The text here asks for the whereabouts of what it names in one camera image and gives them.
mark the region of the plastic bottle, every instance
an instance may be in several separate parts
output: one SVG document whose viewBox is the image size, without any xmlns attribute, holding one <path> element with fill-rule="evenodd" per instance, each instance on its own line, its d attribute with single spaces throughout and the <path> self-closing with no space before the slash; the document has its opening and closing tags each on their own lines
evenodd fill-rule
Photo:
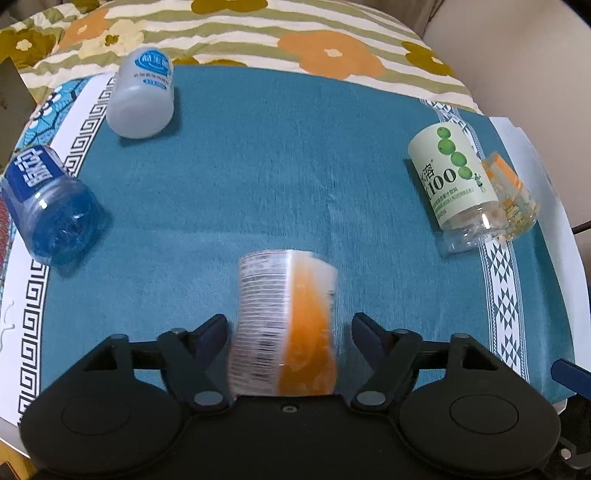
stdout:
<svg viewBox="0 0 591 480">
<path fill-rule="evenodd" d="M 408 152 L 448 252 L 465 251 L 505 234 L 505 211 L 460 126 L 431 125 L 411 140 Z"/>
<path fill-rule="evenodd" d="M 125 138 L 148 138 L 173 117 L 173 64 L 157 48 L 125 57 L 107 106 L 107 123 Z"/>
<path fill-rule="evenodd" d="M 482 165 L 509 221 L 505 237 L 507 240 L 514 240 L 535 225 L 540 204 L 533 199 L 517 174 L 497 152 L 483 160 Z"/>
<path fill-rule="evenodd" d="M 240 308 L 228 377 L 234 395 L 328 395 L 335 388 L 337 271 L 298 250 L 240 261 Z"/>
<path fill-rule="evenodd" d="M 0 185 L 25 246 L 42 264 L 73 261 L 99 229 L 102 210 L 95 195 L 64 172 L 50 147 L 36 145 L 14 155 Z"/>
</svg>

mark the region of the clear plastic bottle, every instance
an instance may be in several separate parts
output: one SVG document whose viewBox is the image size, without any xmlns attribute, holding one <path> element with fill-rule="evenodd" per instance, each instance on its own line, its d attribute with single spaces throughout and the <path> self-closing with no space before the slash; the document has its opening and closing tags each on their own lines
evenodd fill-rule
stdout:
<svg viewBox="0 0 591 480">
<path fill-rule="evenodd" d="M 102 210 L 95 195 L 63 171 L 50 147 L 36 145 L 16 154 L 0 185 L 29 253 L 42 264 L 70 263 L 99 229 Z"/>
<path fill-rule="evenodd" d="M 264 251 L 241 259 L 238 326 L 228 363 L 233 395 L 333 392 L 336 282 L 336 269 L 310 252 Z"/>
<path fill-rule="evenodd" d="M 482 165 L 509 221 L 505 237 L 507 240 L 514 240 L 535 225 L 540 204 L 497 152 L 483 160 Z"/>
<path fill-rule="evenodd" d="M 505 211 L 460 126 L 431 125 L 411 140 L 408 152 L 448 252 L 462 252 L 505 234 Z"/>
</svg>

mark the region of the blue handle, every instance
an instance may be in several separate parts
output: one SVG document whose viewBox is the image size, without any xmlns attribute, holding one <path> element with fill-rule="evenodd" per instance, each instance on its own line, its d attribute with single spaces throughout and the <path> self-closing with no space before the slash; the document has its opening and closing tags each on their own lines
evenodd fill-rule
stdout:
<svg viewBox="0 0 591 480">
<path fill-rule="evenodd" d="M 559 359 L 552 364 L 550 375 L 559 384 L 591 400 L 591 372 L 568 360 Z"/>
</svg>

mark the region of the circular pad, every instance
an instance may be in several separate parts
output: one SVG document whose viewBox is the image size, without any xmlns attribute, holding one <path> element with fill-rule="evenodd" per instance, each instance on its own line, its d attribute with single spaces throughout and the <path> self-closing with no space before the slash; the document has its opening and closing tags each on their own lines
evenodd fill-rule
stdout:
<svg viewBox="0 0 591 480">
<path fill-rule="evenodd" d="M 560 435 L 552 405 L 517 376 L 471 373 L 407 397 L 398 422 L 411 447 L 443 470 L 471 478 L 518 475 L 545 462 Z"/>
<path fill-rule="evenodd" d="M 111 477 L 152 462 L 172 444 L 179 405 L 153 385 L 105 374 L 64 377 L 29 406 L 21 437 L 40 467 L 72 478 Z"/>
</svg>

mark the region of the orange juice bottle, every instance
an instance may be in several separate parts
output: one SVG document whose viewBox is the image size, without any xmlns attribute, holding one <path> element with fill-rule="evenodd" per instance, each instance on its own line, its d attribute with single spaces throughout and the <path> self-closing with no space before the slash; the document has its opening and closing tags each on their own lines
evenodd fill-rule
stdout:
<svg viewBox="0 0 591 480">
<path fill-rule="evenodd" d="M 228 368 L 234 395 L 326 395 L 335 388 L 337 272 L 309 252 L 241 259 L 238 327 Z"/>
<path fill-rule="evenodd" d="M 482 166 L 507 215 L 509 227 L 505 237 L 507 240 L 514 240 L 535 225 L 540 204 L 533 199 L 517 174 L 497 152 L 483 160 Z"/>
</svg>

